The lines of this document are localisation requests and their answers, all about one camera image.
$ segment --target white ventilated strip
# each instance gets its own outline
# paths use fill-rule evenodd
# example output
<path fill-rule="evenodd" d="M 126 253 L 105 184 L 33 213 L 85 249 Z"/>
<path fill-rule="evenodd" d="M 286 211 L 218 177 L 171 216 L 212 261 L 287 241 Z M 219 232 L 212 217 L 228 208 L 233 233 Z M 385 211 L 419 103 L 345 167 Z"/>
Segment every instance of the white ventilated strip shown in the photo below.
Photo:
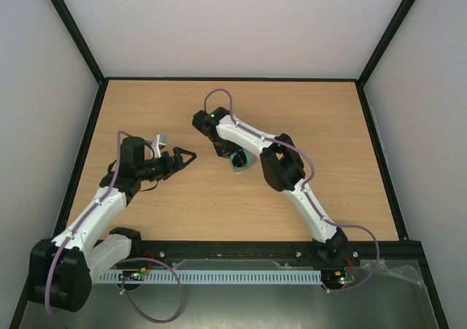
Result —
<path fill-rule="evenodd" d="M 183 284 L 284 284 L 320 285 L 320 271 L 176 271 Z M 131 284 L 176 284 L 172 273 L 152 270 L 147 276 L 129 279 Z M 122 271 L 110 269 L 96 282 L 115 284 L 121 282 Z"/>

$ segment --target wooden table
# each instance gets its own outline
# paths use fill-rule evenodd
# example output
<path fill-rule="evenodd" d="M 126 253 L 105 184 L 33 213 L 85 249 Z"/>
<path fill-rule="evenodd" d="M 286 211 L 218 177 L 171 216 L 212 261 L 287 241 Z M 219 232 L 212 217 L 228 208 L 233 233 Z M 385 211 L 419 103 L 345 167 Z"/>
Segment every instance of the wooden table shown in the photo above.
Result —
<path fill-rule="evenodd" d="M 238 118 L 268 133 L 287 133 L 310 156 L 312 189 L 335 221 L 364 225 L 379 240 L 398 240 L 352 82 L 110 81 L 69 220 L 90 202 L 115 159 L 118 130 L 146 139 L 166 132 L 170 150 L 181 147 L 198 158 L 157 189 L 138 193 L 105 235 L 122 226 L 146 240 L 310 240 L 291 201 L 264 181 L 259 162 L 234 173 L 191 126 L 205 95 L 218 87 L 232 92 Z M 208 111 L 218 106 L 228 108 L 223 93 L 210 98 Z M 345 233 L 352 241 L 371 240 L 359 230 Z"/>

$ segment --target white wall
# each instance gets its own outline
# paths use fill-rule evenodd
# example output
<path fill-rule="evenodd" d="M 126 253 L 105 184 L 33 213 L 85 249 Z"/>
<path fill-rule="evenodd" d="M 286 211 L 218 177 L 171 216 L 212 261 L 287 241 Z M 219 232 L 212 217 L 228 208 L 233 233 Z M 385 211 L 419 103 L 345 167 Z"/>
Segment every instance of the white wall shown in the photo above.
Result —
<path fill-rule="evenodd" d="M 401 0 L 65 0 L 106 76 L 351 77 Z"/>
<path fill-rule="evenodd" d="M 49 0 L 0 0 L 0 328 L 52 234 L 96 90 Z"/>
<path fill-rule="evenodd" d="M 466 327 L 467 0 L 417 0 L 366 86 L 413 239 Z"/>

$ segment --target robotic arm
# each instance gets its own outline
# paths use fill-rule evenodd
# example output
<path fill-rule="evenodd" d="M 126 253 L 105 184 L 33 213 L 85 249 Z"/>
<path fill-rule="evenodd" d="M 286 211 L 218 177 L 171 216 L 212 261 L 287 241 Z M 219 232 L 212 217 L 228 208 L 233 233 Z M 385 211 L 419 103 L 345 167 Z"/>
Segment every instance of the robotic arm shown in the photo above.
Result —
<path fill-rule="evenodd" d="M 259 158 L 268 185 L 287 195 L 305 219 L 313 239 L 320 245 L 320 257 L 330 261 L 341 253 L 346 246 L 347 237 L 341 228 L 326 222 L 332 219 L 326 214 L 310 186 L 304 185 L 304 163 L 300 155 L 289 147 L 270 142 L 270 139 L 276 139 L 294 147 L 287 134 L 274 136 L 259 131 L 238 119 L 233 119 L 231 113 L 222 107 L 210 114 L 200 110 L 193 116 L 192 124 L 209 138 L 217 155 L 230 158 L 234 166 L 246 164 L 244 150 Z"/>
<path fill-rule="evenodd" d="M 120 145 L 120 162 L 115 183 L 107 196 L 114 172 L 111 163 L 93 200 L 79 217 L 54 239 L 41 240 L 32 249 L 29 262 L 28 299 L 44 303 L 47 275 L 58 248 L 65 244 L 53 273 L 50 305 L 78 311 L 88 299 L 92 284 L 118 261 L 140 256 L 141 233 L 117 227 L 99 245 L 96 242 L 110 222 L 141 190 L 142 181 L 166 180 L 196 159 L 194 152 L 175 147 L 174 155 L 161 152 L 167 135 L 158 134 L 151 142 L 129 136 Z M 144 148 L 153 153 L 144 158 Z M 182 154 L 189 155 L 187 161 Z"/>

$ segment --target black frame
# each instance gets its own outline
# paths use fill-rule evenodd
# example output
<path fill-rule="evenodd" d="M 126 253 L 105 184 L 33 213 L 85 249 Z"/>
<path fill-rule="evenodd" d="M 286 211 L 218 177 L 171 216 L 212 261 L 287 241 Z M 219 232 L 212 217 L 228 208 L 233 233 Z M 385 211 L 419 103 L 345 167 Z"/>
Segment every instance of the black frame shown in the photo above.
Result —
<path fill-rule="evenodd" d="M 393 215 L 395 227 L 398 233 L 399 241 L 381 241 L 379 243 L 381 253 L 385 259 L 388 260 L 417 260 L 420 265 L 423 280 L 428 287 L 428 294 L 433 306 L 436 320 L 440 328 L 448 328 L 446 317 L 444 316 L 441 302 L 436 292 L 435 284 L 431 276 L 428 262 L 425 257 L 422 245 L 419 241 L 409 240 L 409 235 L 404 224 L 401 209 L 398 205 L 397 197 L 395 195 L 394 187 L 390 179 L 389 170 L 385 160 L 385 155 L 382 150 L 381 143 L 377 134 L 374 119 L 368 105 L 364 86 L 376 68 L 379 60 L 383 56 L 393 37 L 395 36 L 398 28 L 401 26 L 404 18 L 409 13 L 410 8 L 415 0 L 402 0 L 396 10 L 393 18 L 391 19 L 388 27 L 382 35 L 378 45 L 376 46 L 373 54 L 371 55 L 368 63 L 366 64 L 362 74 L 358 80 L 355 79 L 313 79 L 313 78 L 236 78 L 236 77 L 105 77 L 92 52 L 89 49 L 84 37 L 80 33 L 77 24 L 74 22 L 72 14 L 66 7 L 64 0 L 50 0 L 57 10 L 58 15 L 63 21 L 63 24 L 69 31 L 72 39 L 74 40 L 78 50 L 81 52 L 86 64 L 93 73 L 99 89 L 96 94 L 96 99 L 91 110 L 88 124 L 77 154 L 77 159 L 73 168 L 71 179 L 66 190 L 66 195 L 63 200 L 58 220 L 55 226 L 53 235 L 60 233 L 66 227 L 69 213 L 76 195 L 78 183 L 80 181 L 81 173 L 84 167 L 85 159 L 88 154 L 93 132 L 99 118 L 99 112 L 102 102 L 104 100 L 107 85 L 110 80 L 173 80 L 173 81 L 268 81 L 268 82 L 354 82 L 362 106 L 363 114 L 365 117 L 366 125 L 368 127 L 371 143 L 373 144 L 374 153 L 377 158 L 379 171 L 382 176 L 382 181 L 385 186 L 387 199 Z M 271 259 L 280 263 L 289 263 L 295 266 L 314 266 L 316 269 L 327 269 L 328 267 L 317 259 L 308 258 L 306 252 L 312 248 L 309 242 L 210 242 L 210 241 L 144 241 L 144 248 L 152 250 L 154 255 L 166 262 L 181 260 L 184 258 L 217 258 L 218 254 L 229 254 L 234 258 L 241 257 L 240 255 L 247 254 L 250 258 L 264 258 L 264 255 L 271 255 Z M 163 251 L 163 257 L 159 257 L 159 251 Z M 371 241 L 352 241 L 349 243 L 346 253 L 352 258 L 352 252 L 357 251 L 360 259 L 374 259 L 376 249 L 374 243 Z M 12 319 L 10 329 L 19 328 L 20 323 L 26 309 L 26 286 L 23 289 L 20 300 Z"/>

